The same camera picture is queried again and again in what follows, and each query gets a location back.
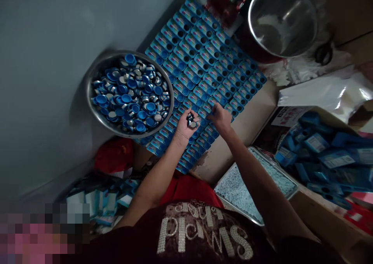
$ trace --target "red fabric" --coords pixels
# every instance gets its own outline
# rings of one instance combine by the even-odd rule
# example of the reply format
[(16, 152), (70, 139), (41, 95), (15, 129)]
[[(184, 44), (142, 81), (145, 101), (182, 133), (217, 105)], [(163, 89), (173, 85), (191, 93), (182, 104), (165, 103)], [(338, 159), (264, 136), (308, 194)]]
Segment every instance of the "red fabric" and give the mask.
[(99, 148), (94, 159), (94, 169), (106, 174), (121, 172), (132, 166), (132, 160), (132, 140), (118, 137)]
[(195, 199), (214, 207), (224, 208), (220, 199), (207, 183), (191, 175), (184, 175), (175, 171), (159, 205), (184, 199)]

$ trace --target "maroon shirt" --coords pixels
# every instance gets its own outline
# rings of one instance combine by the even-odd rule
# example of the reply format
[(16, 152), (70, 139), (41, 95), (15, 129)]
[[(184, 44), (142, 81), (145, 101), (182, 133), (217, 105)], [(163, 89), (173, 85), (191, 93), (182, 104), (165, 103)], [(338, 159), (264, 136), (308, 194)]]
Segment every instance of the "maroon shirt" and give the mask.
[(289, 237), (277, 252), (261, 228), (241, 214), (195, 200), (150, 209), (135, 226), (93, 240), (85, 263), (339, 263), (312, 240)]

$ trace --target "pot rim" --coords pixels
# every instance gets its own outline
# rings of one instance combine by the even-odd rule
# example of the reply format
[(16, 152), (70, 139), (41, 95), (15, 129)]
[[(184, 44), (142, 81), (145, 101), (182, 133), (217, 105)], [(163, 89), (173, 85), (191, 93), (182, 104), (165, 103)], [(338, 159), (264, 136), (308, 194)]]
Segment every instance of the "pot rim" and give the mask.
[(312, 40), (308, 43), (307, 47), (305, 48), (305, 50), (297, 55), (294, 55), (294, 56), (282, 56), (282, 55), (279, 55), (279, 54), (275, 54), (273, 53), (272, 51), (270, 51), (269, 49), (267, 49), (257, 38), (257, 36), (255, 35), (254, 33), (254, 29), (253, 29), (253, 26), (251, 24), (251, 11), (253, 9), (253, 6), (256, 2), (256, 0), (251, 0), (251, 3), (250, 3), (250, 7), (249, 7), (249, 12), (248, 12), (248, 23), (249, 23), (249, 29), (250, 29), (250, 33), (251, 35), (254, 37), (255, 41), (260, 45), (261, 48), (263, 48), (266, 52), (268, 52), (269, 54), (273, 55), (273, 56), (276, 56), (276, 57), (281, 57), (281, 58), (289, 58), (289, 57), (296, 57), (296, 56), (299, 56), (299, 55), (302, 55), (304, 54), (306, 51), (308, 51), (310, 49), (310, 47), (313, 45), (313, 43), (315, 42), (315, 39), (317, 37), (317, 33), (318, 33), (318, 20), (317, 20), (317, 13), (316, 13), (316, 8), (315, 6), (313, 5), (313, 3), (311, 2), (311, 0), (305, 0), (309, 3), (309, 6), (311, 7), (311, 9), (313, 9), (313, 12), (314, 12), (314, 15), (315, 15), (315, 22), (314, 22), (314, 28), (315, 28), (315, 34), (314, 34), (314, 37), (312, 38)]

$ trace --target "scissors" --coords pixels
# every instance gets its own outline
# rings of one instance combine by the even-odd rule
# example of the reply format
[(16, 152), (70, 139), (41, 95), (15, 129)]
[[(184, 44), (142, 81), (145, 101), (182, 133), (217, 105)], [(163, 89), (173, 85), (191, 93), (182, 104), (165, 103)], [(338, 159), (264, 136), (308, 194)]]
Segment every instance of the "scissors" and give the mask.
[(333, 48), (331, 47), (331, 42), (334, 38), (335, 32), (331, 33), (329, 40), (320, 45), (315, 51), (315, 61), (320, 63), (321, 66), (328, 65), (333, 58)]

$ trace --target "hand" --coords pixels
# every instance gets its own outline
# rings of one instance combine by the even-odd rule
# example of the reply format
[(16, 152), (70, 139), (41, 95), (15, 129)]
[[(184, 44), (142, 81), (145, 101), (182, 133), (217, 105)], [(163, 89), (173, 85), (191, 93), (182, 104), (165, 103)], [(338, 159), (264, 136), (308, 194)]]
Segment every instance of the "hand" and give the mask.
[(213, 122), (216, 130), (223, 137), (223, 139), (225, 139), (233, 131), (232, 127), (230, 126), (232, 115), (219, 103), (214, 104), (214, 107), (211, 110), (211, 115), (208, 115), (206, 118)]
[[(188, 127), (187, 115), (189, 113), (193, 115), (193, 121), (197, 124), (197, 126), (194, 128)], [(174, 138), (178, 139), (182, 144), (185, 144), (186, 146), (189, 142), (189, 138), (197, 130), (199, 121), (200, 120), (198, 118), (198, 114), (195, 113), (191, 108), (187, 109), (179, 119)]]

